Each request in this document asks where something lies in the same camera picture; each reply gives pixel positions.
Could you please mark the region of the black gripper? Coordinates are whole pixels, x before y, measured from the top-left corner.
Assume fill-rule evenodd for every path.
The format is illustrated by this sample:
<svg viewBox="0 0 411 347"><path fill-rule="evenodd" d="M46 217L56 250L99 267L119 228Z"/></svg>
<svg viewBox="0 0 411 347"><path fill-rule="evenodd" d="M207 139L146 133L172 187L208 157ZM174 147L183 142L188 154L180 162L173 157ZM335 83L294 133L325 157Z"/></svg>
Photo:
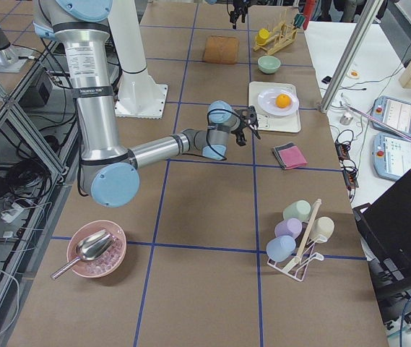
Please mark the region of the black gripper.
<svg viewBox="0 0 411 347"><path fill-rule="evenodd" d="M235 109L234 114L238 118L238 126L232 131L232 134L236 137L236 143L241 147L246 145L246 138L243 133L245 128L249 128L251 133L259 139L259 122L256 109L253 106Z"/></svg>
<svg viewBox="0 0 411 347"><path fill-rule="evenodd" d="M233 0L233 9L230 11L230 22L232 28L236 29L236 20L241 18L245 20L248 14L248 8L254 5L254 1L250 0Z"/></svg>

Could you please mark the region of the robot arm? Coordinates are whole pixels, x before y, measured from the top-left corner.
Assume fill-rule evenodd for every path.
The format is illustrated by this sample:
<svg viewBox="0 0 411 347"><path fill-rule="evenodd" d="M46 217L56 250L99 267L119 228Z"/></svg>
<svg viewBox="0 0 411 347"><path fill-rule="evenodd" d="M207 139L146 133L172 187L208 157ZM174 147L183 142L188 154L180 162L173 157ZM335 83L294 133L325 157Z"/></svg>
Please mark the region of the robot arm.
<svg viewBox="0 0 411 347"><path fill-rule="evenodd" d="M116 117L160 118L168 89L147 71L135 3L35 1L33 10L36 34L64 46L82 135L81 186L98 204L120 207L132 200L142 166L191 150L222 160L231 134L245 145L244 129L257 130L253 107L235 110L219 100L208 108L205 130L124 147Z"/></svg>

